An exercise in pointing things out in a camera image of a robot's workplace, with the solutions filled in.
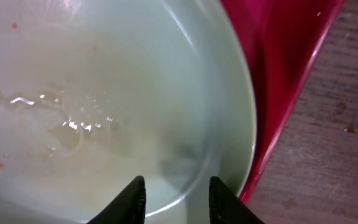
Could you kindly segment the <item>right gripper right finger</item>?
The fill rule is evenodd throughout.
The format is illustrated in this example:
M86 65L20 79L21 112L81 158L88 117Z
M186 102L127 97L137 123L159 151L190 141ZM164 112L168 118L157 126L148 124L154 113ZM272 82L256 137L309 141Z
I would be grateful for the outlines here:
M264 224L217 176L209 180L210 224Z

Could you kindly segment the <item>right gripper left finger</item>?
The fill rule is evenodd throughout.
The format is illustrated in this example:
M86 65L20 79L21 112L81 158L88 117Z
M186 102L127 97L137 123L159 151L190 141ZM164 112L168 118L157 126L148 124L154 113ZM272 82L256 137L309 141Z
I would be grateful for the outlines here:
M145 179L138 175L87 224L144 224L145 206Z

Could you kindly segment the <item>light blue plate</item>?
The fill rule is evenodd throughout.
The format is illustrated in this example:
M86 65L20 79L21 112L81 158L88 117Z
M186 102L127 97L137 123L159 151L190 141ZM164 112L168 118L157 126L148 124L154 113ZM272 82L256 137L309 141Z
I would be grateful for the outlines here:
M0 0L0 223L86 223L138 175L147 223L208 223L255 139L221 2Z

